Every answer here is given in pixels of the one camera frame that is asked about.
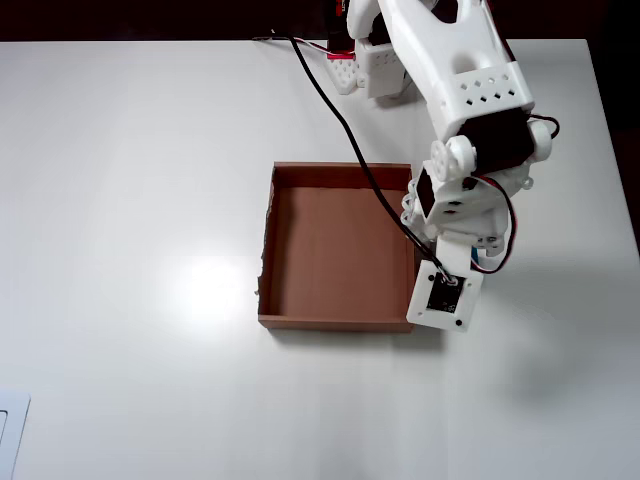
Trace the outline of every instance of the robotic arm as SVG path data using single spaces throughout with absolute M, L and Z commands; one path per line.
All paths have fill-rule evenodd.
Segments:
M 407 320 L 465 331 L 487 273 L 478 263 L 472 268 L 472 248 L 488 257 L 505 249 L 508 197 L 533 186 L 530 166 L 549 157 L 552 137 L 542 121 L 531 121 L 533 97 L 486 1 L 458 0 L 451 24 L 430 11 L 436 1 L 351 0 L 347 27 L 367 96 L 399 93 L 406 69 L 437 135 L 409 184 L 402 222 L 421 240 L 437 241 L 451 278 L 422 261 Z M 391 43 L 372 45 L 380 13 Z

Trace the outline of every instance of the brown cardboard box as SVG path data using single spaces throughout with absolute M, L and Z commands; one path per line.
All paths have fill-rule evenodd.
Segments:
M 402 213 L 410 165 L 371 164 Z M 411 332 L 414 249 L 357 163 L 277 163 L 258 318 L 267 328 Z

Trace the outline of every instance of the white table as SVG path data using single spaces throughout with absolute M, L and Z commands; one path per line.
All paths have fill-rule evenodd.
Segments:
M 0 44 L 0 386 L 15 478 L 640 475 L 638 254 L 586 42 L 513 41 L 562 122 L 467 334 L 257 322 L 274 161 L 355 161 L 290 47 Z M 370 162 L 426 158 L 415 90 L 339 97 Z

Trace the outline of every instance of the open box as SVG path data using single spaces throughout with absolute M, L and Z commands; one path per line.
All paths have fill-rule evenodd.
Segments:
M 371 164 L 396 213 L 406 164 Z M 277 163 L 267 213 L 258 319 L 267 328 L 411 332 L 413 244 L 357 163 Z

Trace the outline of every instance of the dark background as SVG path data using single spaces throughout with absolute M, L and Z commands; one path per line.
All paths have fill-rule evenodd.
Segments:
M 319 39 L 327 37 L 325 13 L 332 5 L 333 0 L 0 0 L 0 41 L 248 39 L 272 28 Z M 491 5 L 506 38 L 588 40 L 640 244 L 640 79 L 630 67 L 640 58 L 640 2 L 493 0 Z

